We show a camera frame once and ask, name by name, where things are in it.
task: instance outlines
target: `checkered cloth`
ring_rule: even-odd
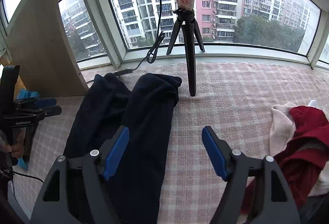
[[[186,64],[141,67],[122,76],[131,90],[146,73],[182,78],[179,102],[174,108],[168,146],[158,223],[208,224],[226,183],[216,176],[201,141],[201,130],[211,125],[220,139],[250,157],[269,154],[271,107],[291,101],[307,105],[317,100],[329,109],[329,74],[305,68],[246,64],[197,63],[197,94],[189,94]],[[82,71],[85,79],[105,75],[112,67]],[[34,138],[29,174],[44,179],[65,147],[81,97],[59,98],[60,116],[49,117],[38,127]],[[41,184],[15,176],[15,190],[32,211]]]

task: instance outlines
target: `tripod leg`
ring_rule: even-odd
[[[196,71],[195,71],[195,50],[194,50],[194,37],[193,23],[186,23],[182,26],[185,44],[185,55],[187,65],[187,75],[189,79],[190,95],[195,96],[196,93]]]
[[[182,21],[180,21],[178,18],[174,23],[174,28],[172,30],[172,34],[170,37],[170,41],[169,41],[169,45],[168,45],[168,49],[167,49],[167,55],[169,55],[172,51],[172,48],[174,47],[175,41],[177,39],[179,30],[181,29],[182,26]]]
[[[198,22],[195,20],[195,18],[193,19],[193,22],[194,22],[194,34],[195,34],[196,40],[199,43],[200,50],[202,50],[204,52],[205,47],[203,46],[202,37],[201,37]]]

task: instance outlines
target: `white cloth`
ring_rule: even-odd
[[[317,101],[311,101],[309,106],[318,107]],[[284,105],[274,105],[272,107],[273,123],[269,133],[269,153],[274,156],[282,152],[287,143],[292,139],[296,131],[296,125],[289,111],[296,107],[294,103],[286,103]],[[328,113],[323,110],[327,119]],[[326,163],[321,171],[317,182],[313,186],[308,196],[317,196],[329,192],[329,162]]]

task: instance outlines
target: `black pants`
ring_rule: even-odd
[[[77,112],[64,155],[84,156],[112,138],[120,125],[130,140],[106,188],[123,223],[157,223],[168,140],[179,77],[146,74],[129,91],[112,73],[96,75]]]

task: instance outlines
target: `red cloth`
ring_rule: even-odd
[[[329,158],[329,122],[322,110],[297,106],[290,110],[295,121],[296,131],[293,139],[281,153],[274,156],[287,180],[297,208],[305,204],[307,195],[316,183],[321,170]],[[305,148],[297,151],[307,141],[322,142],[328,146],[326,151]],[[247,214],[251,206],[254,181],[246,188],[241,212]]]

